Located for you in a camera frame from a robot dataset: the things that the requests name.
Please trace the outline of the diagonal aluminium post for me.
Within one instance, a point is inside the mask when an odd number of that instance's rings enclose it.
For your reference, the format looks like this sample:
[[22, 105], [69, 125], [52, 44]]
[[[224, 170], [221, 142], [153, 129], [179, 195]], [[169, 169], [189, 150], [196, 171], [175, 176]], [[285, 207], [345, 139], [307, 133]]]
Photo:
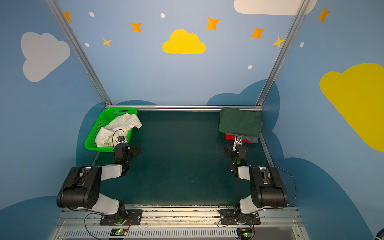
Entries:
[[109, 95], [107, 94], [106, 89], [104, 88], [100, 78], [98, 77], [95, 69], [93, 68], [90, 60], [88, 59], [82, 45], [80, 44], [77, 36], [75, 35], [72, 27], [70, 26], [70, 22], [66, 19], [64, 12], [61, 9], [60, 4], [58, 1], [54, 0], [46, 0], [45, 1], [47, 6], [49, 7], [51, 13], [55, 17], [56, 21], [58, 22], [59, 26], [61, 27], [63, 33], [67, 37], [69, 43], [71, 44], [72, 48], [74, 49], [77, 57], [79, 58], [80, 62], [82, 63], [84, 69], [86, 70], [88, 76], [90, 77], [91, 81], [93, 82], [94, 86], [96, 87], [98, 93], [100, 94], [101, 98], [103, 99], [104, 103], [106, 105], [113, 105], [113, 102]]
[[283, 62], [289, 52], [289, 49], [291, 45], [293, 44], [293, 41], [306, 17], [306, 11], [310, 6], [310, 0], [304, 0], [300, 3], [298, 11], [296, 15], [294, 16], [294, 19], [292, 21], [292, 24], [290, 25], [290, 28], [286, 35], [286, 40], [283, 42], [283, 46], [280, 47], [278, 56], [274, 62], [273, 68], [262, 88], [262, 91], [258, 97], [258, 100], [256, 102], [256, 107], [262, 108], [263, 104], [268, 96], [268, 93], [270, 92], [270, 89], [276, 79], [276, 77], [279, 74], [279, 71], [283, 65]]

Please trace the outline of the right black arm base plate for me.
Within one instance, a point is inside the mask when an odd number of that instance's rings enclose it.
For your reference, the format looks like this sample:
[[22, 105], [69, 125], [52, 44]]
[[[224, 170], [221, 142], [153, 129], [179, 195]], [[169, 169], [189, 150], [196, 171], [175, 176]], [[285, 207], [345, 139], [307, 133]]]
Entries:
[[261, 220], [258, 213], [256, 214], [243, 214], [237, 212], [235, 209], [219, 209], [220, 215], [219, 225], [260, 225]]

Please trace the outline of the right diagonal aluminium post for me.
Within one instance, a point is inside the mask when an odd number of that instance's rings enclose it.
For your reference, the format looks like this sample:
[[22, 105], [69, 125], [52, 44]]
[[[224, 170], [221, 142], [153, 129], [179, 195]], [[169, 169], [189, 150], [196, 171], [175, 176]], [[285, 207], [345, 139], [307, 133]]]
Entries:
[[300, 3], [298, 11], [296, 15], [294, 16], [294, 19], [292, 21], [292, 24], [290, 25], [290, 28], [286, 35], [286, 40], [283, 42], [283, 46], [280, 47], [278, 56], [274, 62], [273, 68], [262, 88], [262, 91], [258, 97], [258, 100], [256, 102], [256, 107], [262, 108], [263, 104], [268, 96], [268, 93], [270, 92], [270, 89], [276, 79], [276, 77], [279, 74], [279, 71], [283, 65], [283, 62], [289, 52], [289, 49], [291, 45], [293, 44], [293, 41], [306, 17], [306, 11], [310, 6], [310, 0], [304, 0]]

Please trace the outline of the left diagonal aluminium post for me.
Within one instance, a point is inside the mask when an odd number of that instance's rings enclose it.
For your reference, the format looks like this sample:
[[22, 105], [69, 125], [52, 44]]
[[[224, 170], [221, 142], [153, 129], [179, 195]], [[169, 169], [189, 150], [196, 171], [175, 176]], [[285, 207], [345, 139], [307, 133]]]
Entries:
[[103, 99], [104, 103], [106, 105], [113, 105], [113, 102], [109, 95], [107, 94], [106, 89], [104, 88], [100, 78], [98, 77], [95, 69], [93, 68], [90, 60], [88, 59], [82, 45], [80, 44], [77, 36], [75, 35], [72, 27], [70, 26], [70, 22], [66, 19], [64, 12], [61, 9], [60, 4], [58, 1], [54, 0], [46, 0], [45, 1], [47, 6], [49, 7], [51, 13], [55, 17], [56, 21], [58, 22], [59, 26], [61, 27], [63, 33], [67, 37], [69, 43], [71, 44], [72, 48], [74, 49], [77, 57], [79, 58], [80, 62], [82, 63], [84, 69], [86, 70], [88, 76], [90, 77], [91, 81], [93, 82], [94, 86], [96, 87], [98, 93], [100, 94], [101, 98]]

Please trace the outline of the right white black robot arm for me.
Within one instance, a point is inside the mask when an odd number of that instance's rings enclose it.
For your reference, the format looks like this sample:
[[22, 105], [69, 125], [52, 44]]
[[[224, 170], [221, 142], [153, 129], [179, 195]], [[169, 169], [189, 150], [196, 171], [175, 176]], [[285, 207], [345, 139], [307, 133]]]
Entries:
[[254, 215], [261, 210], [289, 206], [288, 194], [277, 167], [248, 165], [248, 148], [243, 145], [225, 147], [224, 153], [232, 159], [231, 173], [250, 183], [250, 195], [236, 205], [236, 215]]

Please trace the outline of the aluminium front mounting rail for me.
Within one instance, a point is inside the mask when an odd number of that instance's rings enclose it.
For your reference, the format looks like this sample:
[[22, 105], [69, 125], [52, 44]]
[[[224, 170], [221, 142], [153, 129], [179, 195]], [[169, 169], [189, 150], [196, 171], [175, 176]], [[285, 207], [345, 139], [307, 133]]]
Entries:
[[[252, 229], [251, 240], [307, 240], [309, 235], [297, 208], [258, 212], [260, 225], [219, 225], [219, 209], [226, 206], [139, 206], [138, 226], [100, 226], [101, 216], [85, 211], [62, 211], [51, 240], [236, 240], [237, 228]], [[125, 237], [110, 237], [112, 229], [128, 229]]]

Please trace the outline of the green plastic basket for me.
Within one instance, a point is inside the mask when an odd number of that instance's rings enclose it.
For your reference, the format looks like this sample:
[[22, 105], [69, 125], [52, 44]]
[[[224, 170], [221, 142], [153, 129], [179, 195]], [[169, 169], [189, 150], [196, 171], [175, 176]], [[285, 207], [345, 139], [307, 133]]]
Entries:
[[110, 122], [124, 114], [137, 114], [134, 108], [108, 108], [103, 110], [98, 116], [94, 126], [92, 127], [87, 139], [85, 140], [85, 148], [90, 151], [97, 152], [113, 152], [113, 147], [98, 147], [95, 140], [102, 127], [107, 126]]

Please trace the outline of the folded red t-shirt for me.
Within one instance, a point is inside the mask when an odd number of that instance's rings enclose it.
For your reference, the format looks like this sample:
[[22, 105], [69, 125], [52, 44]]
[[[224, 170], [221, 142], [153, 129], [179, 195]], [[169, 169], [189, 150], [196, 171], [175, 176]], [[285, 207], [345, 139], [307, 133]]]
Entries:
[[[226, 135], [226, 140], [235, 140], [235, 136], [233, 136], [233, 135]], [[251, 143], [250, 141], [248, 141], [246, 139], [243, 139], [242, 141], [246, 142], [246, 143]]]

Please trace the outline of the left small circuit board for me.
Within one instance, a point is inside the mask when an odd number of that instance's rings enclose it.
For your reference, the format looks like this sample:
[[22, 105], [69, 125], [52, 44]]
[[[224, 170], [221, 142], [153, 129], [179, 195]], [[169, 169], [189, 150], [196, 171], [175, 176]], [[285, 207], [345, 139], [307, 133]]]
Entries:
[[125, 237], [127, 236], [128, 229], [112, 229], [110, 232], [110, 237]]

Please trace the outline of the dark green t-shirt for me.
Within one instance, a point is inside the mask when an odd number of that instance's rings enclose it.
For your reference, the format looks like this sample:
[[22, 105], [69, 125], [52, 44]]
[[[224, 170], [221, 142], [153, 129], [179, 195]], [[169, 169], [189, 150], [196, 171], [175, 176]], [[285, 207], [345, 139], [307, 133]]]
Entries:
[[258, 137], [261, 132], [262, 112], [223, 108], [220, 113], [219, 131], [225, 134]]

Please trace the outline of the right small circuit board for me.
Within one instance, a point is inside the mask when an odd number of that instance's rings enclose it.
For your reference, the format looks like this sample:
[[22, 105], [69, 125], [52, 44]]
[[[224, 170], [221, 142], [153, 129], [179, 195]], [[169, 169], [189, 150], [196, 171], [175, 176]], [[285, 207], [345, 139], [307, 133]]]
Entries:
[[237, 240], [251, 240], [254, 237], [252, 229], [249, 228], [237, 228]]

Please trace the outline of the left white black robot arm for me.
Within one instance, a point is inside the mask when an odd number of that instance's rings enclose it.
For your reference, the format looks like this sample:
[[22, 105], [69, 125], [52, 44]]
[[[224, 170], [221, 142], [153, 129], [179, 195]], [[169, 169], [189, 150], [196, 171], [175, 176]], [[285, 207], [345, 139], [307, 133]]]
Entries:
[[106, 216], [126, 218], [122, 201], [101, 193], [101, 183], [127, 174], [132, 158], [142, 153], [139, 144], [119, 143], [114, 147], [114, 161], [110, 165], [73, 167], [57, 196], [57, 206], [72, 211], [88, 210]]

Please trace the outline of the cream white t-shirt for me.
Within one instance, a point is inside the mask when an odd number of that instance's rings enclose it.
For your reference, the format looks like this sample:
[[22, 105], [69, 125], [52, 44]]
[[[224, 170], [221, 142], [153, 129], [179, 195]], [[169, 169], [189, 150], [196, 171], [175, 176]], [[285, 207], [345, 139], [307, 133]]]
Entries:
[[142, 123], [136, 114], [124, 114], [112, 120], [105, 127], [101, 127], [95, 142], [98, 148], [113, 148], [119, 143], [118, 137], [128, 141], [128, 133], [133, 128], [141, 128]]

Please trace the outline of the horizontal aluminium back rail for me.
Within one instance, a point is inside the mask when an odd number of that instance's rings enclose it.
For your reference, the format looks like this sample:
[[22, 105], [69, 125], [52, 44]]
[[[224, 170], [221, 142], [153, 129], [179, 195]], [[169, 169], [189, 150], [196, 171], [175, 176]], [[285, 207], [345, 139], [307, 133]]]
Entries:
[[145, 106], [145, 105], [107, 105], [108, 108], [134, 108], [137, 111], [156, 112], [220, 112], [224, 108], [233, 108], [241, 111], [261, 112], [262, 106]]

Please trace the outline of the small circuit board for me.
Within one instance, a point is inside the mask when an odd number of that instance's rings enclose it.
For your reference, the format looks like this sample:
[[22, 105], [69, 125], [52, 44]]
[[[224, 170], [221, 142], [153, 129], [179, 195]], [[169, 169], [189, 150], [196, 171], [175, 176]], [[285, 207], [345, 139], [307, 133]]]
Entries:
[[254, 237], [252, 229], [249, 228], [237, 228], [237, 240], [251, 240]]
[[110, 237], [125, 237], [127, 236], [128, 229], [112, 229], [110, 232]]

